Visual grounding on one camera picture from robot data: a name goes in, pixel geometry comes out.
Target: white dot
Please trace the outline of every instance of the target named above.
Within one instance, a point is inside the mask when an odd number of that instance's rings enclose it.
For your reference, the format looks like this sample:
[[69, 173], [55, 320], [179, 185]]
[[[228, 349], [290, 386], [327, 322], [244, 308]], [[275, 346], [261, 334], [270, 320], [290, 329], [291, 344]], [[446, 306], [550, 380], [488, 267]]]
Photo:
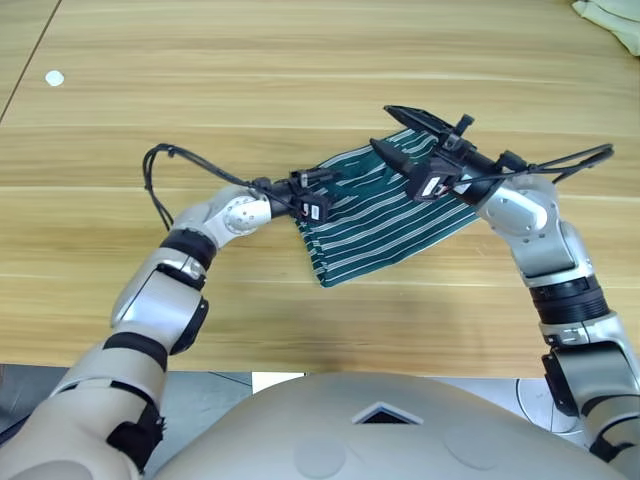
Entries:
[[62, 75], [62, 72], [59, 72], [58, 70], [51, 70], [50, 72], [47, 72], [44, 79], [52, 87], [57, 87], [62, 85], [62, 82], [64, 82], [64, 75]]

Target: wire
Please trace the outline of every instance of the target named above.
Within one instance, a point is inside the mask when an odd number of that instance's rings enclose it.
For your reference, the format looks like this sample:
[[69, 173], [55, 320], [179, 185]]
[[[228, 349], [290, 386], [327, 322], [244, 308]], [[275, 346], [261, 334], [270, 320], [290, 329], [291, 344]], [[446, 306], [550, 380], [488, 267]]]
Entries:
[[169, 210], [167, 210], [164, 204], [160, 201], [160, 199], [158, 198], [158, 196], [156, 195], [153, 189], [154, 188], [153, 187], [153, 165], [156, 160], [156, 156], [160, 152], [166, 152], [169, 157], [178, 156], [178, 157], [184, 158], [185, 160], [188, 160], [189, 162], [197, 165], [198, 167], [206, 170], [207, 172], [233, 185], [254, 189], [257, 192], [265, 195], [269, 199], [283, 204], [289, 210], [295, 210], [296, 208], [294, 205], [281, 199], [280, 197], [275, 195], [273, 192], [258, 185], [255, 181], [242, 180], [241, 178], [238, 178], [235, 175], [232, 175], [231, 173], [223, 170], [217, 165], [214, 165], [213, 163], [208, 161], [206, 158], [201, 157], [200, 155], [197, 155], [182, 147], [178, 147], [176, 145], [171, 145], [168, 143], [160, 143], [155, 147], [153, 147], [152, 149], [150, 149], [144, 155], [144, 158], [142, 159], [142, 176], [144, 178], [144, 188], [145, 190], [147, 190], [147, 192], [149, 192], [149, 196], [151, 197], [153, 206], [158, 211], [158, 214], [162, 219], [162, 223], [164, 224], [167, 230], [169, 230], [171, 228], [171, 225], [173, 224], [173, 217], [171, 216], [171, 213], [169, 212]]
[[[554, 165], [559, 165], [562, 163], [566, 163], [571, 160], [575, 160], [578, 158], [582, 158], [586, 155], [589, 157], [584, 160], [574, 164], [567, 165], [564, 167], [553, 167]], [[556, 158], [555, 160], [550, 160], [545, 163], [541, 163], [539, 165], [535, 163], [531, 163], [523, 168], [522, 170], [504, 172], [504, 173], [496, 173], [493, 175], [484, 175], [480, 177], [474, 177], [467, 180], [459, 180], [453, 184], [453, 186], [465, 185], [468, 183], [475, 182], [483, 182], [485, 180], [501, 180], [505, 178], [517, 177], [520, 175], [529, 175], [529, 174], [554, 174], [558, 173], [559, 175], [552, 180], [553, 183], [561, 182], [566, 178], [570, 177], [578, 173], [585, 168], [593, 168], [599, 163], [604, 162], [608, 158], [613, 155], [613, 145], [610, 143], [605, 143], [602, 145], [598, 145], [597, 147], [592, 147], [587, 150], [583, 150], [581, 152], [572, 153], [571, 155], [567, 155], [564, 157]]]

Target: striped fabric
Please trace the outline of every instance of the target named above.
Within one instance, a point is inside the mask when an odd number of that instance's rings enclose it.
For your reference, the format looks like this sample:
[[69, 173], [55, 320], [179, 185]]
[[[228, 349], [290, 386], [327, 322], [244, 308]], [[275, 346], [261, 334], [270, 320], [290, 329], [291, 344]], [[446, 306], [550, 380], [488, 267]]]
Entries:
[[[386, 140], [421, 161], [436, 143], [429, 134], [413, 130]], [[404, 192], [407, 180], [387, 167], [370, 146], [319, 166], [338, 169], [346, 177], [315, 190], [334, 200], [327, 223], [296, 222], [323, 287], [398, 263], [476, 219], [473, 208], [451, 195], [431, 204], [410, 200]]]

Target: robotic arm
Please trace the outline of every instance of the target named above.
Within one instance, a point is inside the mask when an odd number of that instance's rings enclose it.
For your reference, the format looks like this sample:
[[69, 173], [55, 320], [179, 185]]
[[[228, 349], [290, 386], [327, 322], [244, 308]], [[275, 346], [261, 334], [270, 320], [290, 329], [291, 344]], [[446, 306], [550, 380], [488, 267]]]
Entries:
[[[451, 192], [473, 205], [507, 241], [551, 347], [543, 363], [558, 408], [583, 418], [593, 454], [636, 479], [638, 361], [617, 314], [609, 310], [582, 240], [559, 215], [554, 185], [541, 176], [524, 175], [559, 173], [558, 179], [564, 178], [610, 155], [610, 146], [582, 152], [593, 153], [585, 161], [591, 163], [581, 162], [573, 170], [527, 165], [511, 152], [494, 163], [462, 138], [470, 117], [453, 127], [422, 110], [386, 109], [409, 128], [435, 135], [438, 145], [428, 164], [417, 165], [386, 142], [372, 140], [373, 148], [408, 178], [412, 199], [431, 201]], [[181, 155], [222, 175], [177, 147], [161, 144], [150, 151], [145, 157], [146, 186], [169, 228], [172, 219], [151, 186], [150, 165], [157, 151]], [[337, 174], [323, 169], [294, 172], [273, 184], [225, 175], [235, 185], [173, 222], [167, 238], [118, 298], [112, 334], [69, 370], [18, 435], [0, 449], [0, 480], [139, 478], [162, 439], [159, 409], [167, 357], [189, 348], [206, 317], [208, 303], [201, 290], [216, 252], [280, 215], [324, 222], [329, 201], [308, 186]]]
[[[476, 208], [511, 248], [540, 316], [550, 352], [542, 357], [545, 378], [560, 411], [581, 416], [591, 436], [590, 451], [627, 478], [640, 470], [640, 365], [618, 315], [611, 311], [595, 277], [591, 258], [576, 229], [560, 217], [554, 183], [610, 156], [610, 145], [545, 165], [527, 165], [505, 152], [494, 163], [462, 138], [473, 119], [455, 127], [423, 110], [385, 109], [409, 128], [438, 138], [429, 164], [413, 165], [390, 144], [373, 148], [408, 178], [407, 195], [432, 201], [451, 192]], [[577, 166], [551, 164], [593, 154]]]
[[319, 221], [328, 205], [307, 186], [324, 174], [229, 186], [185, 210], [117, 299], [111, 335], [0, 450], [0, 480], [139, 478], [162, 440], [167, 357], [191, 346], [207, 315], [200, 292], [216, 252], [277, 216], [313, 212]]

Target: wood grain surface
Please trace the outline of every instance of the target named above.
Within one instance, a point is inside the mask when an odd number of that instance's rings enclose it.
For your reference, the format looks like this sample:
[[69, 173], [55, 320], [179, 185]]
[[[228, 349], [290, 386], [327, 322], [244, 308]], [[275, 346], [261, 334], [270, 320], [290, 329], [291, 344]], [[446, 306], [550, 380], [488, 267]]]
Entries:
[[0, 119], [58, 0], [0, 0]]
[[[141, 188], [149, 147], [280, 178], [398, 129], [387, 103], [475, 116], [489, 156], [613, 142], [613, 160], [562, 184], [561, 208], [640, 347], [639, 81], [563, 1], [63, 0], [0, 124], [0, 362], [68, 365], [107, 334], [163, 238]], [[174, 212], [222, 186], [168, 159], [156, 178]], [[205, 290], [207, 323], [172, 368], [541, 374], [528, 293], [479, 222], [322, 289], [278, 219], [225, 247]]]

